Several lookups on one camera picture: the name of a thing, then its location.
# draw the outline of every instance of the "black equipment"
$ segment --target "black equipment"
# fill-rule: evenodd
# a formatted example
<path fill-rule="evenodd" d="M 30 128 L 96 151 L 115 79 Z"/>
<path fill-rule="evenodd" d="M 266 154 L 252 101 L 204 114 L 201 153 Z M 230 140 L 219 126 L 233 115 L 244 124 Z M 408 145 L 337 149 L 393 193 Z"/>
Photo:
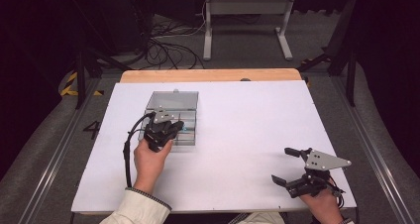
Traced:
<path fill-rule="evenodd" d="M 286 180 L 272 175 L 272 181 L 285 187 L 292 198 L 304 194 L 311 194 L 316 196 L 321 190 L 328 188 L 332 191 L 333 195 L 342 198 L 344 192 L 335 183 L 330 182 L 330 169 L 348 167 L 352 163 L 340 158 L 324 154 L 311 148 L 304 151 L 297 151 L 291 148 L 285 148 L 285 153 L 294 157 L 302 157 L 305 161 L 306 173 L 298 180 L 287 182 Z"/>
<path fill-rule="evenodd" d="M 149 118 L 150 121 L 146 125 L 144 139 L 149 143 L 149 149 L 154 152 L 159 152 L 162 147 L 171 139 L 174 139 L 178 132 L 182 130 L 184 123 L 182 121 L 176 121 L 172 124 L 170 121 L 173 119 L 173 115 L 169 116 L 169 114 L 163 110 L 159 109 L 158 111 L 154 111 L 144 115 L 137 123 L 133 126 L 133 129 L 129 132 L 129 137 L 127 141 L 124 143 L 124 160 L 126 164 L 126 180 L 127 186 L 131 187 L 131 175 L 130 175 L 130 141 L 133 135 L 140 131 L 136 130 L 139 124 Z"/>
<path fill-rule="evenodd" d="M 140 53 L 153 26 L 149 0 L 71 0 L 86 43 L 105 56 Z"/>

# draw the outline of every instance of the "sleeve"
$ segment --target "sleeve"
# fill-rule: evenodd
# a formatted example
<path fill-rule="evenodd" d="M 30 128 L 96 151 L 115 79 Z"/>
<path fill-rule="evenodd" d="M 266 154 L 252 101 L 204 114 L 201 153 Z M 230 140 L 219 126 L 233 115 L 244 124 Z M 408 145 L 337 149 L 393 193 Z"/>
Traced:
<path fill-rule="evenodd" d="M 253 212 L 238 215 L 230 224 L 284 224 L 278 212 Z"/>
<path fill-rule="evenodd" d="M 158 198 L 128 187 L 120 207 L 101 224 L 161 224 L 171 209 Z"/>
<path fill-rule="evenodd" d="M 344 221 L 340 222 L 339 224 L 355 224 L 352 219 L 347 218 Z"/>

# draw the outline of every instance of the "cuff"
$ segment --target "cuff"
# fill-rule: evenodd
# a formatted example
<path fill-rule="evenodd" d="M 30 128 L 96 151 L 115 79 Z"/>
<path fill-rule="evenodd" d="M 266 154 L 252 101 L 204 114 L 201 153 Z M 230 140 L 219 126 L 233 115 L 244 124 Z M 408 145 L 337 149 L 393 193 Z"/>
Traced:
<path fill-rule="evenodd" d="M 165 202 L 132 187 L 126 188 L 124 199 L 117 209 L 134 223 L 163 223 L 171 207 Z"/>
<path fill-rule="evenodd" d="M 340 222 L 339 224 L 355 224 L 352 219 L 347 218 L 344 221 Z"/>

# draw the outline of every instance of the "hand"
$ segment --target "hand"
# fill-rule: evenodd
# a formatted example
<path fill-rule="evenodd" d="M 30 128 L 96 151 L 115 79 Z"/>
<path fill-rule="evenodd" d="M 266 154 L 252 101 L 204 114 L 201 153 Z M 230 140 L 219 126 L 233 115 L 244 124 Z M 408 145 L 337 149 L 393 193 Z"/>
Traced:
<path fill-rule="evenodd" d="M 164 161 L 172 148 L 173 141 L 170 140 L 158 152 L 149 149 L 145 139 L 139 142 L 134 150 L 134 162 L 136 164 L 137 178 L 133 188 L 153 194 L 155 183 L 163 171 Z"/>
<path fill-rule="evenodd" d="M 299 197 L 309 206 L 309 210 L 322 224 L 338 224 L 343 221 L 343 216 L 337 205 L 337 197 L 333 195 L 331 190 L 324 189 L 314 197 L 310 194 Z"/>

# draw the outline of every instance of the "white table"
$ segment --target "white table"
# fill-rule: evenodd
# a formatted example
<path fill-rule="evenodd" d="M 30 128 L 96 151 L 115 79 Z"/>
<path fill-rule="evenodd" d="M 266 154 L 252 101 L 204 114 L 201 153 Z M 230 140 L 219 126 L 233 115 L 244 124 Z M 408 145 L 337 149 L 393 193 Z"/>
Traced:
<path fill-rule="evenodd" d="M 154 91 L 198 91 L 196 148 L 169 154 L 154 195 L 174 213 L 292 211 L 307 208 L 271 181 L 304 174 L 284 148 L 335 155 L 304 81 L 119 83 L 71 208 L 115 210 L 126 187 L 123 144 Z M 132 140 L 132 150 L 138 137 Z M 136 177 L 134 163 L 132 179 Z M 341 169 L 332 176 L 345 207 L 356 207 Z"/>

